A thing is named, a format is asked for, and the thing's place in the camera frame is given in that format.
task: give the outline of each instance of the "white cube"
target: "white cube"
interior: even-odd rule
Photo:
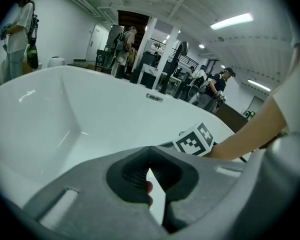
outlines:
[[[203,122],[198,122],[172,143],[179,152],[202,157],[211,151],[214,137]]]

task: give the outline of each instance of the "white column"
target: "white column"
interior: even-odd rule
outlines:
[[[168,57],[170,55],[170,52],[171,52],[171,50],[172,50],[172,48],[174,46],[174,43],[177,40],[177,37],[178,37],[178,34],[179,34],[179,30],[180,30],[180,24],[175,25],[173,27],[171,33],[170,33],[170,38],[165,43],[165,49],[163,51],[163,54],[161,56],[160,62],[159,62],[158,67],[157,67],[158,71],[157,71],[156,79],[155,79],[153,87],[152,87],[153,89],[155,89],[157,87],[157,84],[159,82],[161,73],[162,73],[162,71],[165,68],[166,62],[167,62]]]
[[[154,32],[156,23],[157,23],[156,18],[151,18],[148,22],[146,31],[145,31],[144,36],[142,38],[142,41],[140,43],[138,53],[136,54],[136,57],[135,57],[135,60],[134,60],[134,64],[133,64],[133,67],[132,67],[132,72],[135,70],[135,68],[137,67],[137,65],[141,61],[141,58],[142,58],[142,55],[144,54],[147,42],[151,38],[152,33]]]

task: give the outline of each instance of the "black shirt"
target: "black shirt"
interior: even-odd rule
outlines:
[[[212,78],[216,81],[214,84],[214,87],[217,91],[224,91],[226,88],[226,81],[223,79],[222,75],[220,74],[215,74],[214,77]],[[206,88],[206,94],[208,94],[210,97],[213,97],[215,94],[211,90],[210,85]]]

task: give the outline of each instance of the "wooden ceiling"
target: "wooden ceiling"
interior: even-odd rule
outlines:
[[[124,26],[125,30],[129,30],[130,27],[136,27],[138,33],[135,35],[134,44],[132,45],[135,49],[139,49],[142,38],[144,37],[146,26],[149,21],[149,16],[130,12],[130,11],[118,11],[118,24]]]

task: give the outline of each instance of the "white ceiling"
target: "white ceiling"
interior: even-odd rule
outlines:
[[[292,37],[286,9],[279,0],[76,1],[107,24],[118,21],[117,10],[156,17],[171,26],[181,24],[181,33],[204,44],[223,65],[234,69],[239,84],[250,86],[247,80],[252,79],[275,89],[289,68]],[[245,13],[251,13],[254,21],[219,30],[210,28],[218,21]]]

